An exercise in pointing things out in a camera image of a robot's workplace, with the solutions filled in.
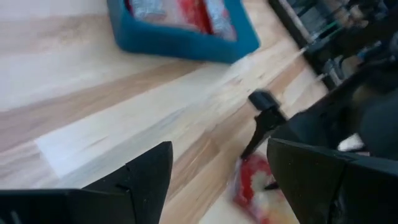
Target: wooden table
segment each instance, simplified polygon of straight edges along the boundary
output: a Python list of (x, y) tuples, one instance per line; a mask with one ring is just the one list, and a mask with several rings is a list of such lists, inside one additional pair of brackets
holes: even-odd
[(2, 0), (0, 188), (84, 187), (172, 141), (161, 223), (249, 222), (224, 192), (254, 131), (247, 96), (268, 88), (292, 116), (326, 89), (267, 3), (244, 5), (261, 48), (225, 65), (120, 51), (105, 0)]

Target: black plastic part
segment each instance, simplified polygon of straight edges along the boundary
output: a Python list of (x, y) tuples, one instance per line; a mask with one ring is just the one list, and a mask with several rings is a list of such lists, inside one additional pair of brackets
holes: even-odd
[(81, 190), (2, 190), (0, 223), (158, 224), (172, 164), (163, 142)]
[(130, 196), (87, 190), (2, 190), (0, 223), (135, 224)]
[(270, 138), (268, 163), (300, 223), (326, 223), (349, 157), (337, 151)]
[(276, 127), (286, 122), (284, 115), (278, 110), (278, 102), (269, 92), (257, 90), (249, 96), (249, 100), (261, 113), (254, 118), (256, 130), (241, 154), (241, 159), (246, 159), (254, 153)]
[(396, 161), (358, 158), (346, 166), (333, 223), (397, 223), (397, 188)]
[(277, 100), (268, 91), (256, 90), (249, 95), (249, 100), (259, 111), (279, 109)]

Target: snack bag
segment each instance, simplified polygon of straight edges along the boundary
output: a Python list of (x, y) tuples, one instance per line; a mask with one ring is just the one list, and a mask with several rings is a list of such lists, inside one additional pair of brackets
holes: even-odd
[(142, 21), (159, 21), (166, 17), (162, 0), (130, 0), (132, 13)]
[(212, 34), (235, 41), (236, 33), (223, 0), (204, 0)]
[(210, 25), (202, 0), (128, 0), (137, 20), (162, 26), (208, 32)]
[(281, 190), (264, 190), (275, 181), (267, 159), (251, 154), (236, 164), (230, 185), (233, 202), (258, 224), (297, 224), (298, 221)]

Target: wood grain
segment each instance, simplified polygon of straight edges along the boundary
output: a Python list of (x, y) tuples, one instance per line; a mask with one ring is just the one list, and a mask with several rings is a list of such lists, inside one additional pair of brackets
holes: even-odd
[(225, 65), (122, 52), (105, 0), (3, 1), (0, 188), (84, 187), (172, 141), (161, 223), (224, 223), (258, 113), (248, 95), (269, 89), (292, 116), (326, 93), (271, 7), (243, 3), (261, 47)]

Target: red packaging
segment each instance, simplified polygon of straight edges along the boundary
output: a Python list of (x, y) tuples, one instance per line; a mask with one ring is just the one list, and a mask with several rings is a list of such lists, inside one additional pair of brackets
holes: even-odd
[(233, 202), (238, 204), (258, 224), (298, 223), (281, 190), (265, 191), (275, 181), (267, 159), (252, 154), (238, 161), (233, 183)]

